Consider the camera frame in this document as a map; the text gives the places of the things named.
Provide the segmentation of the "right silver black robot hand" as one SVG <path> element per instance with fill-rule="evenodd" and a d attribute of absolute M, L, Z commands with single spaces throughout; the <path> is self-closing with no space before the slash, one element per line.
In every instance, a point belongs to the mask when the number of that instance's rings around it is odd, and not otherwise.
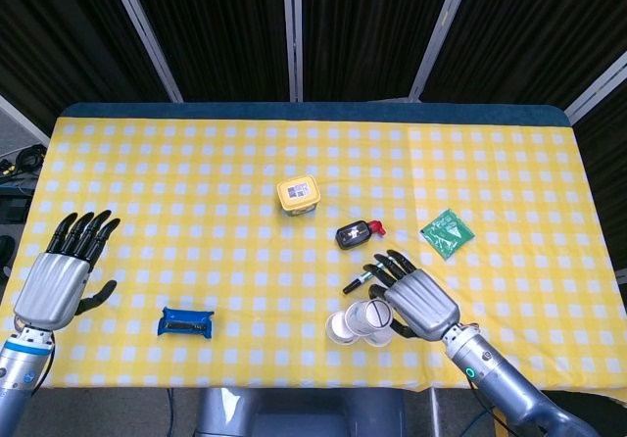
<path fill-rule="evenodd" d="M 363 266 L 364 272 L 378 281 L 368 288 L 368 295 L 390 307 L 394 333 L 437 342 L 460 329 L 458 304 L 427 272 L 395 250 L 374 258 L 374 264 Z"/>

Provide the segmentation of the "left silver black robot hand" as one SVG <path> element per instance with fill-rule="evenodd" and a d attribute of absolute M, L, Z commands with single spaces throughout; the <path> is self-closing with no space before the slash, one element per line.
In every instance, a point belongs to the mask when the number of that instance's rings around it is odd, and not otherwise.
<path fill-rule="evenodd" d="M 104 248 L 121 220 L 105 210 L 71 213 L 56 227 L 33 263 L 14 306 L 15 328 L 56 331 L 75 316 L 104 304 L 118 283 L 111 279 L 94 295 L 83 295 Z"/>

